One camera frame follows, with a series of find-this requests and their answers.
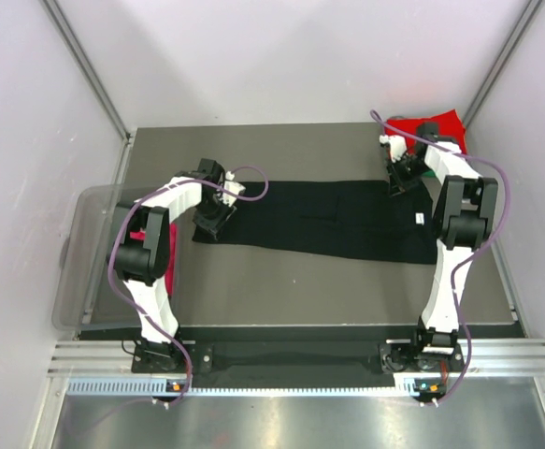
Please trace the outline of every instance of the transparent plastic bin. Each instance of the transparent plastic bin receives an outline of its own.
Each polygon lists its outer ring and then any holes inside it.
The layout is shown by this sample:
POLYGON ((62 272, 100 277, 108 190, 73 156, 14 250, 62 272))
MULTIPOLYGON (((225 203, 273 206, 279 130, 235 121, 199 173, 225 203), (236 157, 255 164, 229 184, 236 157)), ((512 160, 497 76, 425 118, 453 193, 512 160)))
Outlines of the transparent plastic bin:
MULTIPOLYGON (((116 231, 111 229, 116 204, 122 199, 141 198, 158 187, 112 184, 91 187, 79 196, 52 313, 56 328, 79 331, 140 326, 136 311, 114 295, 108 284, 106 256, 110 232, 116 231)), ((182 218, 177 223, 177 239, 184 227, 182 218)), ((178 287, 179 246, 171 306, 178 287)), ((128 293, 122 282, 117 282, 128 293)))

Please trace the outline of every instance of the black wire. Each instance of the black wire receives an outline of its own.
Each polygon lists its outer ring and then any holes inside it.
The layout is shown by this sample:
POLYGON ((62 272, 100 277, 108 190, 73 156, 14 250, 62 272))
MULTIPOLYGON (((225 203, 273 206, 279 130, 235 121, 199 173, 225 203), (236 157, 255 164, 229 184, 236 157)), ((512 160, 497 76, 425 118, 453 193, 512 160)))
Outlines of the black wire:
POLYGON ((127 354, 129 354, 129 355, 135 355, 135 354, 133 354, 133 353, 128 352, 128 351, 124 348, 124 340, 121 340, 121 348, 122 348, 122 350, 123 350, 125 353, 127 353, 127 354))

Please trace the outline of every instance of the folded garment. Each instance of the folded garment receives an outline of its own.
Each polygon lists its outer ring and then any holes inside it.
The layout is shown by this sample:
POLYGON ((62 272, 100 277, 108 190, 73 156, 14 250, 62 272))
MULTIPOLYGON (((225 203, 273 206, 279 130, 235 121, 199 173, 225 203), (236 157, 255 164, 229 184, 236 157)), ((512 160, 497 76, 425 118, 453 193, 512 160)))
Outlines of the folded garment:
MULTIPOLYGON (((242 182, 245 196, 262 182, 242 182)), ((195 231, 194 241, 250 245, 361 260, 435 264, 432 198, 420 185, 388 196, 386 181, 271 181, 260 201, 238 201, 219 240, 195 231)))

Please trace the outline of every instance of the wall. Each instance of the wall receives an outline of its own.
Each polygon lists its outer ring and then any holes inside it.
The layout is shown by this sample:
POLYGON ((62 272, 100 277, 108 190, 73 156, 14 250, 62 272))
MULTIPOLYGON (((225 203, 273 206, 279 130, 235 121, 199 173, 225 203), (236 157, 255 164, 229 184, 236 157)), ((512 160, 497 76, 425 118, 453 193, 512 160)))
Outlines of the wall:
POLYGON ((60 0, 130 128, 463 114, 525 1, 398 3, 60 0))
POLYGON ((501 244, 530 330, 545 337, 545 3, 468 132, 509 173, 501 244))
POLYGON ((37 0, 0 2, 0 448, 22 447, 54 347, 75 200, 121 140, 37 0))

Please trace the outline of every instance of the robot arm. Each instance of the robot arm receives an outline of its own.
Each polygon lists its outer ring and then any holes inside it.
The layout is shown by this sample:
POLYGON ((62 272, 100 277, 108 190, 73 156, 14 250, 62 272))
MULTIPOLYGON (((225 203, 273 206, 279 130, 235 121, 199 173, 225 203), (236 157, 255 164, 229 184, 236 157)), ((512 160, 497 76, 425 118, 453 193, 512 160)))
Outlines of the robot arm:
MULTIPOLYGON (((223 185, 226 190, 239 195, 245 188, 238 182, 233 182, 233 178, 231 172, 224 173, 220 164, 202 159, 196 171, 181 172, 165 187, 198 179, 223 185)), ((165 289, 165 273, 170 261, 169 226, 185 211, 196 207, 194 223, 216 239, 222 226, 235 212, 236 200, 228 194, 219 193, 213 187, 197 182, 184 183, 147 200, 125 229, 114 262, 116 274, 128 288, 136 304, 169 335, 174 336, 179 328, 165 289)), ((121 228, 122 221, 133 205, 134 202, 122 201, 116 206, 112 218, 113 229, 121 228)), ((145 316, 140 315, 140 320, 141 336, 146 341, 170 343, 145 316)))
MULTIPOLYGON (((435 123, 424 123, 417 135, 438 143, 449 152, 416 143, 408 153, 405 139, 380 136, 387 151, 390 193, 398 195, 420 182, 422 174, 433 170, 442 185, 434 216, 437 237, 437 269, 430 299, 420 317, 413 343, 414 357, 450 357, 457 348, 459 320, 455 309, 451 274, 488 239, 495 216, 498 184, 484 178, 457 154, 461 153, 454 139, 438 135, 435 123)), ((455 274, 457 296, 462 297, 469 265, 455 274)))

